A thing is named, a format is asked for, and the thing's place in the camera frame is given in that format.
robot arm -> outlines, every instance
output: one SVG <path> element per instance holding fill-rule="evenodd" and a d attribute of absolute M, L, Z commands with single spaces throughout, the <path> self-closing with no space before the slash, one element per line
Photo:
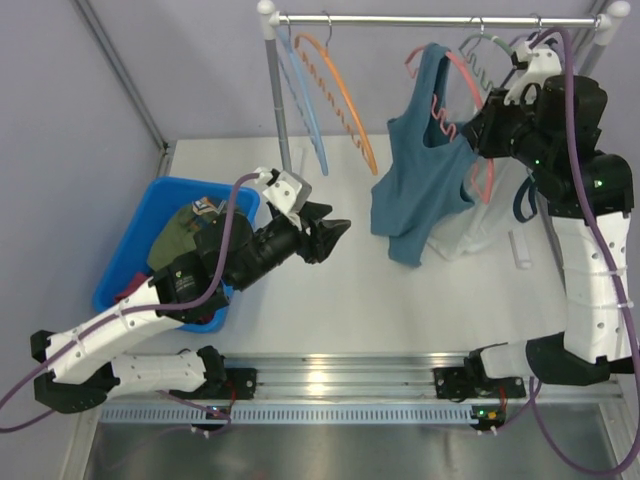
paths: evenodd
<path fill-rule="evenodd" d="M 535 375 L 544 383 L 588 385 L 628 370 L 631 348 L 611 275 L 627 285 L 625 247 L 633 183 L 627 162 L 596 148 L 607 94 L 595 80 L 574 76 L 577 149 L 587 197 L 618 265 L 610 272 L 578 203 L 565 133 L 564 76 L 555 53 L 539 47 L 517 52 L 528 69 L 510 89 L 494 89 L 464 128 L 484 157 L 513 157 L 530 170 L 547 199 L 565 272 L 565 332 L 472 352 L 467 369 L 480 383 Z"/>
<path fill-rule="evenodd" d="M 324 220 L 332 207 L 307 201 L 311 186 L 297 175 L 268 169 L 255 173 L 256 183 L 267 186 L 263 194 L 273 217 L 268 225 L 254 232 L 243 214 L 227 211 L 221 221 L 195 235 L 195 251 L 157 271 L 117 305 L 67 332 L 32 335 L 32 356 L 50 362 L 47 372 L 34 380 L 36 400 L 62 413 L 76 413 L 118 395 L 159 389 L 205 388 L 215 394 L 225 382 L 225 371 L 213 347 L 173 356 L 121 354 L 229 304 L 218 285 L 200 305 L 170 307 L 194 302 L 208 291 L 223 250 L 225 216 L 233 215 L 233 225 L 222 281 L 234 290 L 248 288 L 294 253 L 309 264 L 323 262 L 351 225 L 349 220 Z M 113 319 L 102 325 L 107 318 Z"/>

white table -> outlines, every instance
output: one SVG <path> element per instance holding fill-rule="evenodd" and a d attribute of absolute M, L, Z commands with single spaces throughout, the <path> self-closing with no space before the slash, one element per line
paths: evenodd
<path fill-rule="evenodd" d="M 530 270 L 516 269 L 506 235 L 455 262 L 430 247 L 416 269 L 389 260 L 388 240 L 369 231 L 371 187 L 389 168 L 389 141 L 370 140 L 378 177 L 346 136 L 324 137 L 330 175 L 323 177 L 309 140 L 290 138 L 294 168 L 306 152 L 302 173 L 313 186 L 311 200 L 333 205 L 331 218 L 352 221 L 325 263 L 291 258 L 237 293 L 217 334 L 167 332 L 135 351 L 210 344 L 231 355 L 468 352 L 564 329 L 564 289 L 539 217 L 524 226 Z M 258 166 L 281 166 L 275 138 L 181 140 L 170 175 L 233 183 Z M 258 226 L 268 218 L 263 205 Z"/>

dark blue strap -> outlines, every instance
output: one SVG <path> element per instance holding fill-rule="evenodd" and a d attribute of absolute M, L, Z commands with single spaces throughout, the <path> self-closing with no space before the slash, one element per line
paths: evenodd
<path fill-rule="evenodd" d="M 516 192 L 516 196 L 513 199 L 513 215 L 520 223 L 527 223 L 538 214 L 536 190 L 536 184 L 533 182 L 533 178 L 529 176 L 522 182 L 522 185 L 520 185 L 520 188 Z M 524 200 L 525 193 L 528 193 L 529 206 L 531 207 L 531 215 L 529 217 L 525 217 L 522 213 L 522 201 Z"/>

blue laundry basket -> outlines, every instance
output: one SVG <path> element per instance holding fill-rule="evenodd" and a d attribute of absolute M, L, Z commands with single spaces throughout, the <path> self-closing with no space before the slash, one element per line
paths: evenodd
<path fill-rule="evenodd" d="M 154 180 L 142 197 L 129 228 L 93 294 L 93 308 L 98 312 L 110 308 L 115 303 L 115 296 L 127 287 L 136 273 L 150 272 L 147 256 L 151 246 L 180 208 L 202 197 L 228 199 L 230 194 L 231 185 L 176 177 Z M 251 225 L 254 225 L 260 206 L 260 195 L 250 188 L 241 188 L 236 206 L 245 213 Z M 225 286 L 224 290 L 231 298 L 233 289 Z M 195 333 L 217 332 L 223 327 L 228 310 L 228 307 L 218 310 L 206 325 L 184 325 L 181 330 Z"/>

